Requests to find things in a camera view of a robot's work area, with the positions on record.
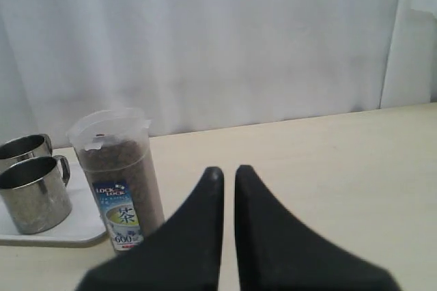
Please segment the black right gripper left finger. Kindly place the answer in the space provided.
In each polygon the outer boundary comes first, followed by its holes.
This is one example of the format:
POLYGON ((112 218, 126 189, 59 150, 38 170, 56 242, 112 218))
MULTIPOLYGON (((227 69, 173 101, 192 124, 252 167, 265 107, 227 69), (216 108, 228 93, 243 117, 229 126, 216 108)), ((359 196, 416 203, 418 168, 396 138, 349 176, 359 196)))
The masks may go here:
POLYGON ((205 169, 176 212, 140 245, 91 270, 81 290, 217 290, 224 175, 205 169))

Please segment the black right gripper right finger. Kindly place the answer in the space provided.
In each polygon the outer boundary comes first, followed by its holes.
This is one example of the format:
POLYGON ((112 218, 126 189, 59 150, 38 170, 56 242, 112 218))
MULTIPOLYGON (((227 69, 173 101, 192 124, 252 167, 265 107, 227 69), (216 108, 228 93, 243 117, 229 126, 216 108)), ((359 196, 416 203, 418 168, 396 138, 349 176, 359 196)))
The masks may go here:
POLYGON ((307 227, 250 165, 236 171, 234 234, 241 290, 398 290, 390 272, 307 227))

